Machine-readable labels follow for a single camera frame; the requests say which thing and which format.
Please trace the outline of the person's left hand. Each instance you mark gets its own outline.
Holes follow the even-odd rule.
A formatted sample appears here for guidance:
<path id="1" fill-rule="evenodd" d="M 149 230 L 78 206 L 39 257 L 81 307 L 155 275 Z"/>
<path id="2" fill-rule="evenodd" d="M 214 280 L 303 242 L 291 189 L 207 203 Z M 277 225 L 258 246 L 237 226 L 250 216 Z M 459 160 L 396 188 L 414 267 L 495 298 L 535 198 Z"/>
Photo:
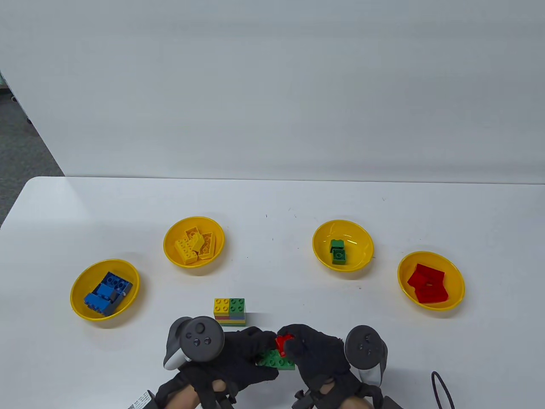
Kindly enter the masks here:
<path id="1" fill-rule="evenodd" d="M 208 362 L 189 362 L 155 395 L 158 408 L 218 408 L 218 400 L 234 399 L 252 384 L 275 380 L 276 368 L 259 366 L 266 352 L 275 349 L 277 334 L 255 326 L 225 334 L 220 355 Z"/>

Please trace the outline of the person's right hand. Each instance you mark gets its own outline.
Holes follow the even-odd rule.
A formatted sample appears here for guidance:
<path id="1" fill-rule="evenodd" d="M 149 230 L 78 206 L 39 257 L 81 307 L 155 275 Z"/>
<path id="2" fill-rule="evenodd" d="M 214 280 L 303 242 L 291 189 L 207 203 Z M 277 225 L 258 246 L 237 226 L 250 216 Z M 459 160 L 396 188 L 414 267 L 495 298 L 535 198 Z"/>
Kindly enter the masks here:
<path id="1" fill-rule="evenodd" d="M 291 336 L 284 343 L 284 352 L 298 367 L 316 408 L 383 407 L 380 388 L 362 382 L 353 374 L 342 339 L 302 324 L 284 326 L 278 335 Z M 372 399 L 372 406 L 366 397 Z"/>

